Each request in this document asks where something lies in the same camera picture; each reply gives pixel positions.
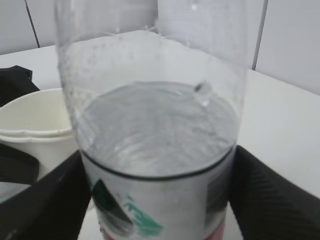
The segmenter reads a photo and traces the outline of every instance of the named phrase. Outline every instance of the white table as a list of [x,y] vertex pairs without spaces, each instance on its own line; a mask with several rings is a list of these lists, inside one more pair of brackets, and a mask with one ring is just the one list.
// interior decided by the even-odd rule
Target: white table
[[[33,70],[40,89],[59,88],[54,46],[0,56],[0,68]],[[270,168],[320,198],[320,96],[274,78],[248,71],[247,94],[238,143]],[[232,214],[225,239],[238,240]],[[84,220],[79,240],[102,240],[94,210]]]

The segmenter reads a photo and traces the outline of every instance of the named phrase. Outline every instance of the water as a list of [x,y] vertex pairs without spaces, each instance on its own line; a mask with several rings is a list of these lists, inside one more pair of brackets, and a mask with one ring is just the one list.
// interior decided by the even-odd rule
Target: water
[[77,125],[81,148],[130,175],[167,177],[219,161],[235,144],[237,119],[210,88],[134,83],[96,98]]

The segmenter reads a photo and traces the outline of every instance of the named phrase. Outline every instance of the clear plastic bottle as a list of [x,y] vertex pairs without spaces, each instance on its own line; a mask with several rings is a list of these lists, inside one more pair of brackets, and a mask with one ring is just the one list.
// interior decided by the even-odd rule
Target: clear plastic bottle
[[65,99],[102,234],[216,240],[246,83],[243,0],[57,0]]

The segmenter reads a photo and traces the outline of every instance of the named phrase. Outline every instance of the green logo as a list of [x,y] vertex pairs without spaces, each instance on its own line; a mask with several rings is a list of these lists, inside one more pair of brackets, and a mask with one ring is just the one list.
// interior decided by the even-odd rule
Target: green logo
[[127,195],[128,203],[122,208],[102,180],[98,180],[92,188],[92,197],[103,225],[119,236],[132,235],[134,226],[143,239],[159,236],[163,230],[163,226],[134,204],[135,200],[131,196]]

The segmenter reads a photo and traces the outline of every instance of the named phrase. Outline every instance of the bottle label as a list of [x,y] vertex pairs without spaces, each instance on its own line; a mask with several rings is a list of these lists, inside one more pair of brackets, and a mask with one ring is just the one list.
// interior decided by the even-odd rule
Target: bottle label
[[201,172],[135,177],[82,159],[105,240],[222,240],[234,151]]

